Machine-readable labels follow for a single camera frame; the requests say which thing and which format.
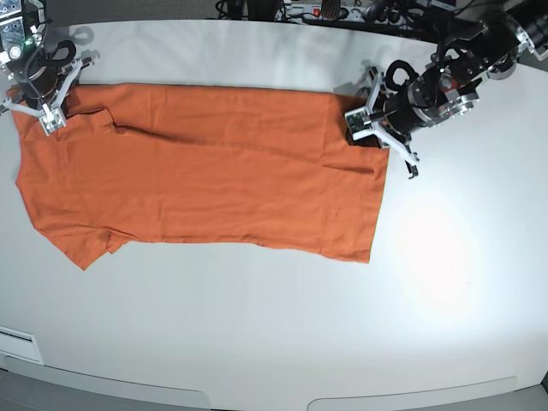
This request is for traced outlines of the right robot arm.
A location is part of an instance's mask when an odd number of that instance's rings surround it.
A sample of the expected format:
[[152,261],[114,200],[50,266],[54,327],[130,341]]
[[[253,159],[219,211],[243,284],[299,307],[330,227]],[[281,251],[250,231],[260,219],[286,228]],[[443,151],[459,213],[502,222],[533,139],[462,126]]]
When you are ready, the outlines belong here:
[[45,1],[1,2],[1,73],[14,83],[1,112],[34,117],[47,135],[67,125],[65,99],[98,59],[97,52],[79,55],[69,39],[47,50],[50,23]]

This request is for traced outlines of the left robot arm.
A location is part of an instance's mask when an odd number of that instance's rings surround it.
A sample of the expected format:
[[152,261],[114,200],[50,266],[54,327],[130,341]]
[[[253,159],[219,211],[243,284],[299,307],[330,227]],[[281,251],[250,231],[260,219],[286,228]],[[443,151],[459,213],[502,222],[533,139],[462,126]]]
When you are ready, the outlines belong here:
[[392,149],[416,177],[419,158],[410,148],[412,134],[469,112],[479,100],[482,80],[510,77],[524,52],[547,57],[545,1],[523,1],[467,27],[448,27],[423,73],[403,60],[384,72],[370,68],[365,104],[344,115],[347,142]]

